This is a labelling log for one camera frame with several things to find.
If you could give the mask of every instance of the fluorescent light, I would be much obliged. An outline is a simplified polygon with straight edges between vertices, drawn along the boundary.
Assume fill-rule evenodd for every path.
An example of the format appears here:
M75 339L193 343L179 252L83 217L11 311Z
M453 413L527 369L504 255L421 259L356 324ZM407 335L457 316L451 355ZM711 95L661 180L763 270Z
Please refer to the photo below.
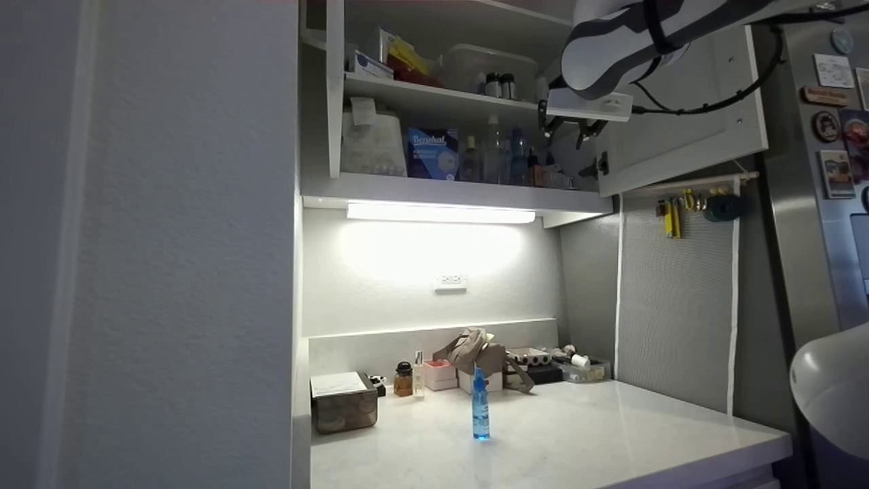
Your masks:
M352 202L349 221L527 226L527 224L535 224L538 216L529 213L529 209L498 209L498 207L436 207L436 205Z

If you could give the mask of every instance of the wall socket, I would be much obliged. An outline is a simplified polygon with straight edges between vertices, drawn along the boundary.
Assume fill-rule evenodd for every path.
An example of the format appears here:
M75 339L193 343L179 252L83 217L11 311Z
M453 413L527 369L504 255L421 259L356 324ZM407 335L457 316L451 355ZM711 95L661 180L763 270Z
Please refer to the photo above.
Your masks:
M468 275L441 275L436 294L468 294Z

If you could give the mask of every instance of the hanging cable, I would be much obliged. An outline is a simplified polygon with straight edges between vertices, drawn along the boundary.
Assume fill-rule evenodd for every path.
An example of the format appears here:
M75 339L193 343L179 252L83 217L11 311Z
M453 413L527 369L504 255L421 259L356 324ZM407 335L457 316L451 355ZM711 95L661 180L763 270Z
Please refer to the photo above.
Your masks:
M745 99L751 99L752 92L758 92L771 77L774 72L781 69L781 61L786 55L786 34L781 28L771 28L771 34L778 36L778 50L771 55L771 61L766 62L766 69L760 72L760 77L756 78L756 85L738 89L734 99L726 99L726 101L717 101L717 103L705 103L699 110L671 110L665 106L662 101L657 101L653 95L653 89L648 89L643 81L633 81L653 103L656 110L649 106L635 106L633 115L675 115L675 118L696 118L696 115L711 115L711 112L721 112L721 110L729 110L729 106L737 106L741 103Z
M653 106L635 106L633 115L699 118L699 115L711 115L711 112L737 106L745 99L751 99L752 92L758 92L774 77L774 72L781 69L781 61L786 55L782 24L832 21L832 19L846 19L846 17L855 17L855 13L869 13L869 5L854 5L854 9L840 9L840 12L815 12L815 13L782 13L782 17L763 19L758 24L768 24L774 31L778 50L774 50L774 57L768 61L768 65L760 72L760 77L751 87L745 87L734 99L726 99L726 101L717 101L717 103L705 103L705 106L696 106L696 110L671 110L661 99L656 99L649 87L643 87L643 78L648 78L643 77L643 78L638 78L633 85L653 101Z

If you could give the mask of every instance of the cabinet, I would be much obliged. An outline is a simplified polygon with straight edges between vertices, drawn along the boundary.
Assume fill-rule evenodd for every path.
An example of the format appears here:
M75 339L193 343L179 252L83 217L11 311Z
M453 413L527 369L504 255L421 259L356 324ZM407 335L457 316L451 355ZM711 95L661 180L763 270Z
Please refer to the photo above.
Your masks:
M326 72L326 154L303 182L309 207L369 202L529 207L551 224L567 224L565 213L612 213L618 194L675 180L707 167L766 149L760 101L707 118L635 118L610 126L607 133L577 152L578 167L597 168L597 188L520 188L478 182L437 182L343 172L343 126L349 99L375 99L418 126L485 131L491 118L543 140L538 101L504 101L449 87L425 87L398 78L369 78L345 72L349 50L377 55L377 31L406 36L425 55L444 55L457 44L474 44L535 61L540 72L561 62L574 31L574 0L326 0L309 2L308 44L323 50ZM648 85L675 106L699 106L729 99L756 77L752 38L745 28L694 44L669 61Z

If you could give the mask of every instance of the open cabinet door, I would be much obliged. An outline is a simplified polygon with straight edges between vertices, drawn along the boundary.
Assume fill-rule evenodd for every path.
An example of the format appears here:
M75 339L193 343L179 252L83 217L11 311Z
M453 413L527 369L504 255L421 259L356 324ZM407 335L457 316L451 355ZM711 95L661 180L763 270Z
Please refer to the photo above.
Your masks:
M737 95L758 78L751 28L724 31L662 65L643 81L671 110L696 110ZM630 87L635 106L653 101ZM615 195L738 161L768 149L760 92L700 118L635 115L629 126L612 126L601 137L610 168L601 168L601 194Z

